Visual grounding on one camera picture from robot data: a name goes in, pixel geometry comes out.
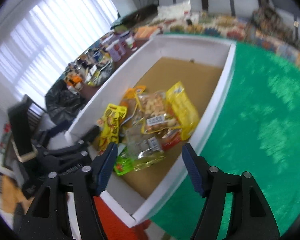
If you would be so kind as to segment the cluttered side table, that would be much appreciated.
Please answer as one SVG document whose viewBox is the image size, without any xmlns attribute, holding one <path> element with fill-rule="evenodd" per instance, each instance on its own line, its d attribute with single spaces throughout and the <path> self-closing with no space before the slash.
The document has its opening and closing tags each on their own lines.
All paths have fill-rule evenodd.
<svg viewBox="0 0 300 240">
<path fill-rule="evenodd" d="M 126 16 L 119 16 L 110 31 L 66 67 L 62 84 L 88 99 L 109 79 L 119 65 L 132 55 L 126 39 L 134 37 L 138 26 L 158 15 L 157 5 L 147 5 Z"/>
</svg>

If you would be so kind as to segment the yellow peanut snack bag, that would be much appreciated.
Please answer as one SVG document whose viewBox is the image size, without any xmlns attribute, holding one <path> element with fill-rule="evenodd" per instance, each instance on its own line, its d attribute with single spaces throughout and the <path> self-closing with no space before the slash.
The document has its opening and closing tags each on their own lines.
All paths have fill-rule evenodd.
<svg viewBox="0 0 300 240">
<path fill-rule="evenodd" d="M 165 129 L 179 129 L 180 124 L 172 107 L 166 99 L 163 90 L 155 93 L 140 93 L 136 96 L 139 110 L 141 111 L 141 132 L 152 134 Z"/>
</svg>

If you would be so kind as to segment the orange nut snack packet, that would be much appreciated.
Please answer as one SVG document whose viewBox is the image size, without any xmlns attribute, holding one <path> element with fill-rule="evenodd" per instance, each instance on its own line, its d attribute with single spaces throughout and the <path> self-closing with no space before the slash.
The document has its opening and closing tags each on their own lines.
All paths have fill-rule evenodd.
<svg viewBox="0 0 300 240">
<path fill-rule="evenodd" d="M 133 117 L 138 106 L 136 96 L 140 93 L 143 93 L 145 90 L 146 86 L 136 86 L 134 88 L 129 88 L 126 90 L 119 104 L 120 106 L 125 106 L 127 108 L 126 116 L 123 119 L 124 121 L 129 120 Z"/>
</svg>

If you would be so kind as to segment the black garbage bag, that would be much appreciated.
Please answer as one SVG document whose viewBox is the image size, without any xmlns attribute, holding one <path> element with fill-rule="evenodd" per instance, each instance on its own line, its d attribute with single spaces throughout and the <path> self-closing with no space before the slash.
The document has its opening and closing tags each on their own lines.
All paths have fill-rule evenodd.
<svg viewBox="0 0 300 240">
<path fill-rule="evenodd" d="M 58 80 L 45 95 L 45 106 L 51 121 L 58 125 L 64 121 L 73 122 L 87 101 L 68 90 L 64 80 Z"/>
</svg>

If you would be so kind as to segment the red snack packet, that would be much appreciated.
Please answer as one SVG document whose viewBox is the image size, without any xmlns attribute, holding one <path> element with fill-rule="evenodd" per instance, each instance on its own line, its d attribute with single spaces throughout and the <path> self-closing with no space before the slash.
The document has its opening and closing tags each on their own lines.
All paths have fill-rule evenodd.
<svg viewBox="0 0 300 240">
<path fill-rule="evenodd" d="M 166 129 L 160 135 L 160 143 L 164 151 L 168 151 L 181 142 L 179 129 Z"/>
</svg>

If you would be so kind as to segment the yellow chicken feet packet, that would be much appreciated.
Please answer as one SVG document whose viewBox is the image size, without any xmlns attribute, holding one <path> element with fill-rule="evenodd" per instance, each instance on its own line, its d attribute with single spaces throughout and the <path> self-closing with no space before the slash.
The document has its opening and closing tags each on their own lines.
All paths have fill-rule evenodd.
<svg viewBox="0 0 300 240">
<path fill-rule="evenodd" d="M 102 128 L 98 143 L 98 150 L 104 152 L 111 143 L 119 142 L 120 122 L 126 117 L 126 106 L 108 104 L 98 124 Z"/>
</svg>

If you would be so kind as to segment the dark floral fabric bundle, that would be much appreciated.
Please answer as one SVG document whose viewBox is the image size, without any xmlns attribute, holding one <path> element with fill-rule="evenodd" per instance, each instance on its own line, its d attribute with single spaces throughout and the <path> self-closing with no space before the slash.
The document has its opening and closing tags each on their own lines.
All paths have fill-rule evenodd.
<svg viewBox="0 0 300 240">
<path fill-rule="evenodd" d="M 262 6 L 254 10 L 251 23 L 262 33 L 295 46 L 293 29 L 286 25 L 282 17 L 271 7 Z"/>
</svg>

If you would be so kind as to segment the green snack packet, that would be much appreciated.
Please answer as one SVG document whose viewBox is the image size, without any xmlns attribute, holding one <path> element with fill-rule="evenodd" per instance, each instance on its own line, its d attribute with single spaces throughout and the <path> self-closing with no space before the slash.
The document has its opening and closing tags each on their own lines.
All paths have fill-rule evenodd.
<svg viewBox="0 0 300 240">
<path fill-rule="evenodd" d="M 118 145 L 118 156 L 114 166 L 114 171 L 118 176 L 125 175 L 134 170 L 133 160 L 128 153 L 127 146 L 125 144 Z"/>
</svg>

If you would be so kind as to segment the white plastic bag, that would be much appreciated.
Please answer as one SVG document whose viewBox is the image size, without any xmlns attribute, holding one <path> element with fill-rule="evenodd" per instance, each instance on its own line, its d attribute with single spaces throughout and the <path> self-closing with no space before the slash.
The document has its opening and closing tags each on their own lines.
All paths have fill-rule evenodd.
<svg viewBox="0 0 300 240">
<path fill-rule="evenodd" d="M 190 20 L 191 18 L 198 18 L 201 12 L 201 10 L 193 9 L 190 0 L 185 0 L 173 5 L 158 6 L 155 20 Z"/>
</svg>

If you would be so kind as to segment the yellow snack packet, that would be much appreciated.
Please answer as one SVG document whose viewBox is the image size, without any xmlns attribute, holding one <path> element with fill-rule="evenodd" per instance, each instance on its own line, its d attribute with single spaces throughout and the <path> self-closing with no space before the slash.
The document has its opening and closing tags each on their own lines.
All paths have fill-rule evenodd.
<svg viewBox="0 0 300 240">
<path fill-rule="evenodd" d="M 194 133 L 200 118 L 198 111 L 185 92 L 181 81 L 175 83 L 167 92 L 166 99 L 180 124 L 180 138 L 188 140 Z"/>
</svg>

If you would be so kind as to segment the gold clear snack bag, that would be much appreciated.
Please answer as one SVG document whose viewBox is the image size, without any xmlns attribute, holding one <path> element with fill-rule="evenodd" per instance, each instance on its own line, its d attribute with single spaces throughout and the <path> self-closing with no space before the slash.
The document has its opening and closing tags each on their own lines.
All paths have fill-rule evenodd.
<svg viewBox="0 0 300 240">
<path fill-rule="evenodd" d="M 142 134 L 142 125 L 135 125 L 125 131 L 127 151 L 135 171 L 150 167 L 165 158 L 157 137 L 152 134 Z"/>
</svg>

